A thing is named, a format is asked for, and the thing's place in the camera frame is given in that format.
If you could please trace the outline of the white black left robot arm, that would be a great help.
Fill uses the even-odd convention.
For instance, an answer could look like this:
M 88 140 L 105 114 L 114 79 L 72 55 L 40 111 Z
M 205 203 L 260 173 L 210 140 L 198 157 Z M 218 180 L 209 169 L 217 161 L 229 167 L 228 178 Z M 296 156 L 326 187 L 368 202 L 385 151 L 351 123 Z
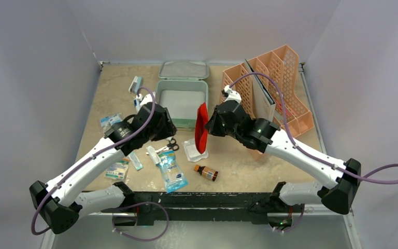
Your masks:
M 128 212 L 135 203 L 134 192 L 123 182 L 106 189 L 84 189 L 114 163 L 142 148 L 149 141 L 164 140 L 176 134 L 169 111 L 147 103 L 137 114 L 111 126 L 99 142 L 79 161 L 47 183 L 34 182 L 30 195 L 36 209 L 55 234 L 72 227 L 79 219 L 107 209 Z

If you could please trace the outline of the red first aid pouch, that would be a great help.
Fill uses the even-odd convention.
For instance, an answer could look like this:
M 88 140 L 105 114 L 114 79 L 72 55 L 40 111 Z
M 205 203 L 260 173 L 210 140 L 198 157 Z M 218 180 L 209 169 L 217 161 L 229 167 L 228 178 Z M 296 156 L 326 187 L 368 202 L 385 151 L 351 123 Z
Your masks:
M 208 131 L 205 128 L 205 124 L 208 121 L 209 119 L 207 105 L 204 102 L 197 109 L 197 118 L 194 132 L 195 147 L 200 154 L 203 154 L 206 150 Z

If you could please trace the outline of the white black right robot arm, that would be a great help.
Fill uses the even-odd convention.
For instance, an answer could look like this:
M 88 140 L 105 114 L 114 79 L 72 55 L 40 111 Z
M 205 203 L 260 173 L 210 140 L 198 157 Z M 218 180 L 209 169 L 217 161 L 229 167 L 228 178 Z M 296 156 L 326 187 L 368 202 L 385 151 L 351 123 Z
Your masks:
M 270 197 L 274 210 L 283 211 L 295 204 L 321 203 L 335 213 L 349 213 L 360 185 L 350 173 L 361 174 L 359 161 L 336 159 L 300 142 L 297 145 L 302 150 L 298 150 L 285 130 L 267 119 L 252 119 L 234 100 L 217 105 L 205 129 L 210 135 L 228 135 L 248 149 L 280 158 L 315 178 L 313 183 L 284 183 L 276 187 L 277 193 Z

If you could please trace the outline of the small white packet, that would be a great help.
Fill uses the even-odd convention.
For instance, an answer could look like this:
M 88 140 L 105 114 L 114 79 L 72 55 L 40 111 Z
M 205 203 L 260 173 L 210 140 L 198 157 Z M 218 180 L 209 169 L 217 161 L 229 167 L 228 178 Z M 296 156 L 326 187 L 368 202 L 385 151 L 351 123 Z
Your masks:
M 152 146 L 146 147 L 146 154 L 150 157 L 150 159 L 155 165 L 158 165 L 161 162 L 161 158 L 159 157 L 154 147 Z

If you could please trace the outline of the small teal strip packet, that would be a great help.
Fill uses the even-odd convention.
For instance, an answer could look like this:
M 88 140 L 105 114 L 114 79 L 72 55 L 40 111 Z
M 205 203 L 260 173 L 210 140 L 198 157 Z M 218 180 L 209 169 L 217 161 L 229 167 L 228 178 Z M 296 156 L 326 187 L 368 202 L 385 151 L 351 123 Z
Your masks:
M 135 153 L 130 153 L 128 155 L 130 162 L 135 167 L 136 171 L 139 171 L 143 168 L 141 161 L 139 160 L 138 156 Z

